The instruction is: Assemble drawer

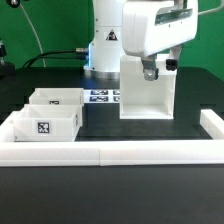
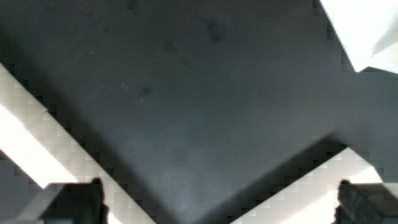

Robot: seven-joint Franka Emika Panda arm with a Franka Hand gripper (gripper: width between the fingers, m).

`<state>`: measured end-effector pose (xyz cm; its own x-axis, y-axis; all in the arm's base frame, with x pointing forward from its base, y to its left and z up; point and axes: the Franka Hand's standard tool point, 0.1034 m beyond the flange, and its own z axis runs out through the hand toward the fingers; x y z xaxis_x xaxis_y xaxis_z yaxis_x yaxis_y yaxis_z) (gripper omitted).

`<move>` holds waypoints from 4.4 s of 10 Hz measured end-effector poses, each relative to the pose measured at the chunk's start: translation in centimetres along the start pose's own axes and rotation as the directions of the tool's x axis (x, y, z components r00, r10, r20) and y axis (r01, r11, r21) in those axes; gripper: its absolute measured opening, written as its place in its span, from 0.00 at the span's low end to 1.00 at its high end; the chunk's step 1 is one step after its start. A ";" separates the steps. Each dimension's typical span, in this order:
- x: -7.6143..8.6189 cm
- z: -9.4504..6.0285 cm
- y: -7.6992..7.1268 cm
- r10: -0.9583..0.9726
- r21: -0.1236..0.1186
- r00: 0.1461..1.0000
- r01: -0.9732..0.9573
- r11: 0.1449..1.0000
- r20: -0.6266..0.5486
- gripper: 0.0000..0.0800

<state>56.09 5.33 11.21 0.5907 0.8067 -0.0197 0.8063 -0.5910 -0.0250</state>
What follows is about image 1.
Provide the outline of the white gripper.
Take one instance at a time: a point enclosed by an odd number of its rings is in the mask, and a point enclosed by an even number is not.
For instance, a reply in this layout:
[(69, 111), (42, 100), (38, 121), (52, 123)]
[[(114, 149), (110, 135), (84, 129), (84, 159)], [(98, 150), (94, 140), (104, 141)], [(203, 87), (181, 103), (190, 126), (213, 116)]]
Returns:
[(127, 55), (145, 57), (141, 59), (144, 78), (157, 80), (153, 54), (171, 48), (166, 69), (175, 71), (180, 44), (195, 38), (197, 20), (197, 0), (127, 0), (122, 12), (122, 47)]

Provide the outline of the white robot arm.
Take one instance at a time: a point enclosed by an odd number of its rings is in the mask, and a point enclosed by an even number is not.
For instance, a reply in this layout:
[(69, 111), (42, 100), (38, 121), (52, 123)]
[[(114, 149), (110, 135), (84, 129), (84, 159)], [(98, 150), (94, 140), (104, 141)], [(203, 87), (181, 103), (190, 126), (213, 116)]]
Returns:
[(155, 56), (169, 49), (176, 60), (180, 45), (195, 38), (197, 0), (92, 0), (94, 37), (84, 74), (118, 79), (123, 54)]

